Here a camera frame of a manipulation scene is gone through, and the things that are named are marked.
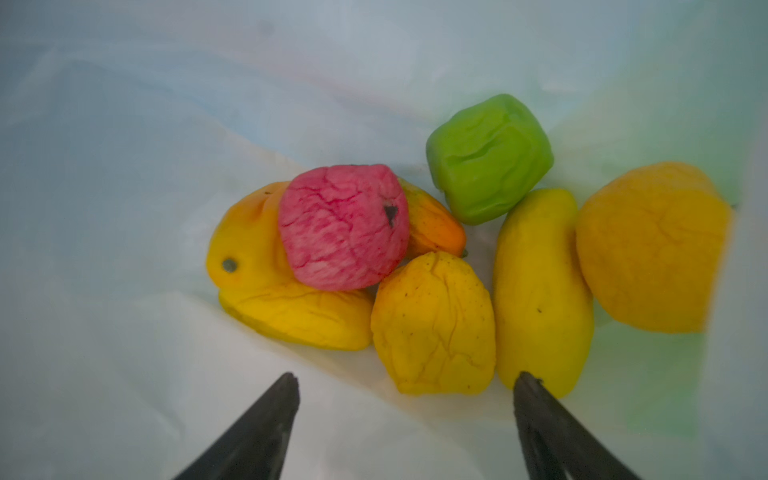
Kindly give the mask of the wrinkled yellow toy fruit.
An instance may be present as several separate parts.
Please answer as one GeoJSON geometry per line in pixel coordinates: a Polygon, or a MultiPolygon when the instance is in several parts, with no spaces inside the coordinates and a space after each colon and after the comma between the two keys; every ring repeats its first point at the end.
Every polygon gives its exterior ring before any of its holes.
{"type": "Polygon", "coordinates": [[[463,259],[430,252],[380,284],[371,328],[379,359],[406,395],[477,395],[496,366],[488,290],[463,259]]]}

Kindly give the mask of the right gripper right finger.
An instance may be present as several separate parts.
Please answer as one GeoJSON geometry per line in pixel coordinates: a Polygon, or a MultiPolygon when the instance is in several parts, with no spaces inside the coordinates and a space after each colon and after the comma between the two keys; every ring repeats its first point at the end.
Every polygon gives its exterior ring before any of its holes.
{"type": "Polygon", "coordinates": [[[531,479],[638,480],[529,372],[514,383],[514,415],[531,479]]]}

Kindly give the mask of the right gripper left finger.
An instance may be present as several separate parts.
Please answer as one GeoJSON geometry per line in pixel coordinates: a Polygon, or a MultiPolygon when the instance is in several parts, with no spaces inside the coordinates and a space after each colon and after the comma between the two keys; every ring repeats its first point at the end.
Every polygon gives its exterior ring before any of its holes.
{"type": "Polygon", "coordinates": [[[281,375],[176,480],[278,480],[300,405],[295,375],[281,375]]]}

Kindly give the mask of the long yellow toy mango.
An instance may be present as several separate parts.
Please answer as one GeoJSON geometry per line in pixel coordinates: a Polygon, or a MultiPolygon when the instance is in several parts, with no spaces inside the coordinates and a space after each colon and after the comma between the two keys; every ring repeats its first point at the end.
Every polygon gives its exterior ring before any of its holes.
{"type": "Polygon", "coordinates": [[[496,369],[507,387],[528,372],[563,398],[586,364],[595,320],[576,252],[577,213],[569,191],[538,189],[513,208],[499,231],[492,297],[496,369]]]}

